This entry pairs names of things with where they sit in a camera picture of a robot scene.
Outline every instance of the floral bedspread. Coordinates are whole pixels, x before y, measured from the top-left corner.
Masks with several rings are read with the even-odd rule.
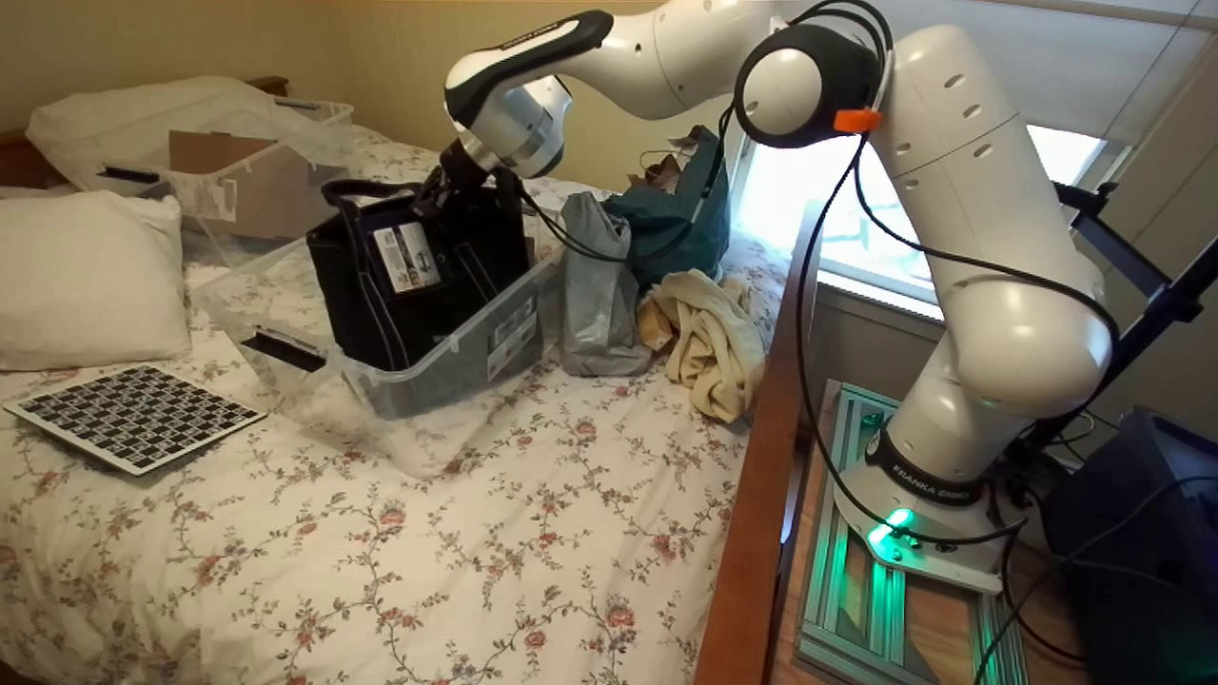
[[[362,150],[367,176],[429,162]],[[567,191],[540,187],[543,204]],[[734,275],[764,324],[781,266],[759,253],[739,247]],[[257,404],[234,337],[207,313],[192,327],[192,356],[164,370]],[[4,374],[0,399],[93,374]],[[690,679],[746,428],[694,413],[660,365],[585,381],[548,348],[505,389],[377,447],[326,376],[151,479],[0,412],[0,663],[73,685]],[[451,447],[451,466],[411,476],[411,446]]]

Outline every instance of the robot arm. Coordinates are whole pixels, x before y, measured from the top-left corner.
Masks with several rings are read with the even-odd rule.
[[[888,25],[867,35],[873,45],[831,21],[784,25],[772,0],[671,0],[627,17],[585,12],[466,57],[447,101],[475,162],[515,162],[522,176],[543,176],[562,150],[567,91],[557,76],[640,119],[734,91],[746,138],[777,147],[876,128],[919,239],[1008,275],[930,257],[948,331],[885,441],[839,483],[839,511],[876,554],[999,588],[1003,539],[892,554],[876,528],[913,511],[902,528],[924,539],[995,534],[984,506],[990,464],[1037,419],[1084,404],[1108,370],[1113,331],[1080,300],[1100,300],[1100,268],[1075,247],[1028,124],[966,35],[933,25],[893,45]]]

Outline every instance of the black bag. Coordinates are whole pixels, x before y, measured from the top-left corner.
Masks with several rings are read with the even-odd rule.
[[[326,183],[339,214],[310,230],[335,341],[377,370],[414,365],[533,262],[519,176],[420,192],[427,187]]]

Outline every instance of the cloth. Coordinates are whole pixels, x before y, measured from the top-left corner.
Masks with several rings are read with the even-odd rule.
[[[739,284],[721,284],[702,268],[668,275],[640,309],[640,337],[650,348],[674,347],[668,376],[690,384],[703,419],[739,423],[751,413],[764,347]]]

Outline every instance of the black and white checkerboard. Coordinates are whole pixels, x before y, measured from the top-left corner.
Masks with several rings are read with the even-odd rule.
[[[160,370],[48,389],[7,412],[130,476],[158,470],[263,419]]]

